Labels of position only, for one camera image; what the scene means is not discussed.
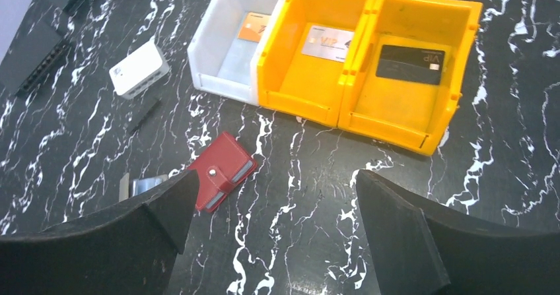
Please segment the white bin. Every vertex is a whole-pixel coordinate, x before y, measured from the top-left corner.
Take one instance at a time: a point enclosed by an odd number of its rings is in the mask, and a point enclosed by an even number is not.
[[[188,48],[196,88],[258,105],[257,62],[285,0],[211,0]],[[238,38],[247,14],[270,15],[259,42]]]

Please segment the marble tabletop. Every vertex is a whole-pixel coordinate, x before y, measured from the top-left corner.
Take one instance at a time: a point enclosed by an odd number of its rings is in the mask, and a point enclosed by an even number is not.
[[[29,97],[0,93],[0,234],[114,204],[126,172],[174,175],[222,131],[259,168],[195,214],[169,294],[378,294],[359,169],[472,216],[559,230],[560,0],[472,0],[484,8],[460,109],[431,157],[195,90],[186,49],[209,1],[90,0],[69,18],[33,0],[13,45],[42,18],[73,49]],[[171,72],[128,102],[108,70],[151,38]],[[130,136],[148,97],[162,105]]]

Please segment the yellow bin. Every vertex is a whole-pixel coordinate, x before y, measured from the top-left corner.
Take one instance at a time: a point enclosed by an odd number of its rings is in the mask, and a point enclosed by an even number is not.
[[[285,0],[257,64],[261,106],[336,127],[374,0]]]
[[[481,8],[376,0],[345,76],[339,128],[432,155],[458,107]]]

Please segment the red wallet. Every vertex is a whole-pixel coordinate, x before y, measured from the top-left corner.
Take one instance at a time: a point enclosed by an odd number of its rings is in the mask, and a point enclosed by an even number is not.
[[[257,168],[257,162],[227,132],[220,134],[188,167],[199,178],[196,209],[213,212]]]

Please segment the black vip card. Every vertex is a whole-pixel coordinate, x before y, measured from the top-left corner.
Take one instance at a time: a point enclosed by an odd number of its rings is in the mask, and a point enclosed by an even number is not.
[[[445,52],[436,49],[385,45],[381,48],[377,77],[439,85]]]

